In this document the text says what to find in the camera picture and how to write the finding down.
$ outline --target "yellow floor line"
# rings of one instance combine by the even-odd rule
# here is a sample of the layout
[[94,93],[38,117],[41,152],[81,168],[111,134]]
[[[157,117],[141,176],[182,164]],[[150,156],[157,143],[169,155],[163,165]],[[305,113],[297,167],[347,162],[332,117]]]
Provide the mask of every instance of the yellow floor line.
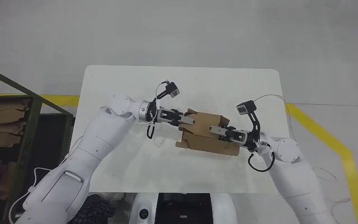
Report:
[[[0,96],[8,95],[23,95],[23,94],[0,94]],[[58,106],[78,106],[79,96],[65,96],[65,95],[41,95],[48,101]]]
[[354,163],[352,151],[298,107],[293,104],[287,104],[287,106],[292,117],[341,157],[348,182],[348,188],[351,194],[354,214],[358,221],[358,172]]

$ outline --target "white table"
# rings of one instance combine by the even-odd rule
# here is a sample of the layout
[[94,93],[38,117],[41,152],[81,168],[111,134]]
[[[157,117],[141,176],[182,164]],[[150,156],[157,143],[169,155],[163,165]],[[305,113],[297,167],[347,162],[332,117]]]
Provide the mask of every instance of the white table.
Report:
[[[174,81],[180,95],[166,96],[161,106],[185,112],[187,108],[229,118],[230,125],[251,130],[247,115],[235,106],[264,94],[279,94],[279,74],[271,69],[89,66],[79,99],[72,144],[80,137],[98,109],[114,94],[133,100],[154,98],[157,85]],[[261,130],[288,137],[284,103],[275,97],[256,102]],[[121,145],[99,165],[91,181],[91,192],[227,192],[277,193],[268,173],[247,165],[249,152],[241,148],[237,157],[176,148],[181,132],[169,124],[157,124],[154,140],[146,127],[133,126]],[[259,168],[265,164],[253,161]]]

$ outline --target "cardboard sheet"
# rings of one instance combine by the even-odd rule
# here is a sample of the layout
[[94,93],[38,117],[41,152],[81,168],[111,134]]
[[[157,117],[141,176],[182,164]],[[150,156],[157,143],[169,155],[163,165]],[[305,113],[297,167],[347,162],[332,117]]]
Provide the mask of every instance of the cardboard sheet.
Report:
[[11,122],[16,122],[19,119],[25,116],[24,111],[9,109],[9,110],[0,110],[0,124],[6,124]]
[[1,102],[0,110],[28,110],[29,109],[30,99],[20,100],[20,101],[9,101],[9,102]]
[[24,125],[26,125],[26,122],[0,124],[0,132],[23,135]]
[[15,174],[16,163],[0,164],[0,199],[5,200],[10,194],[12,179]]
[[0,147],[12,147],[16,143],[20,143],[21,137],[11,133],[0,132]]

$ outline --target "robotic arm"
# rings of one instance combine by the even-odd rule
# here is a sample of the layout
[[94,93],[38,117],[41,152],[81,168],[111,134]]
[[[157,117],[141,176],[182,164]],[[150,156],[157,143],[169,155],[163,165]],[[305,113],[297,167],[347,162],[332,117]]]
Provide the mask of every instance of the robotic arm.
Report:
[[25,213],[16,223],[69,222],[88,196],[95,169],[121,143],[135,121],[167,122],[176,126],[181,122],[193,122],[177,110],[160,107],[157,111],[158,99],[179,94],[173,82],[164,83],[167,84],[166,90],[152,102],[133,102],[126,95],[113,96],[87,126],[70,156],[51,170],[36,187],[29,189],[31,193],[23,203]]
[[240,114],[248,114],[252,123],[251,132],[237,130],[234,127],[212,126],[210,131],[218,134],[219,139],[227,142],[238,142],[252,153],[262,156],[266,170],[254,168],[250,159],[248,163],[256,171],[269,171],[274,184],[295,212],[302,224],[335,224],[323,198],[319,181],[301,153],[298,144],[290,138],[274,138],[260,132],[260,123],[255,115],[256,106],[253,101],[237,105]]
[[[128,96],[119,95],[102,107],[70,156],[51,170],[36,187],[29,189],[31,193],[23,203],[25,213],[16,223],[69,222],[88,196],[95,169],[121,143],[135,121],[166,122],[174,126],[180,123],[194,124],[193,119],[177,110],[157,108],[158,99],[179,94],[173,82],[163,83],[167,84],[166,90],[152,102],[133,102]],[[279,193],[293,209],[300,223],[334,224],[318,179],[298,144],[289,138],[272,138],[266,133],[260,133],[253,101],[238,105],[237,110],[240,114],[249,115],[253,123],[251,132],[223,125],[212,126],[210,131],[218,134],[222,141],[238,142],[250,152],[263,157]]]

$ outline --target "black cable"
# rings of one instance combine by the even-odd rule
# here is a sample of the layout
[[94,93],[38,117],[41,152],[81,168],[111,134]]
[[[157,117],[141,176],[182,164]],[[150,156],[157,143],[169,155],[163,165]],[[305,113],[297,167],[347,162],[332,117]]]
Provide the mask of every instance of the black cable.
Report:
[[152,128],[152,132],[149,134],[149,130],[150,130],[150,127],[152,126],[152,125],[149,125],[148,127],[147,127],[147,137],[149,138],[149,139],[152,139],[153,138],[153,135],[154,135],[154,129],[156,128],[156,126],[154,126],[154,123],[155,122],[153,122],[153,128]]
[[259,170],[259,169],[257,169],[257,168],[255,168],[255,167],[252,166],[252,164],[251,164],[251,158],[252,158],[252,157],[253,157],[253,154],[250,155],[250,157],[249,157],[248,160],[247,160],[247,163],[248,163],[248,165],[249,165],[251,168],[253,168],[254,170],[256,170],[256,171],[258,171],[258,172],[267,172],[267,171],[269,171],[269,170],[272,168],[272,166],[273,166],[273,164],[274,164],[274,162],[275,162],[275,153],[272,152],[272,162],[271,162],[270,166],[269,166],[267,169]]

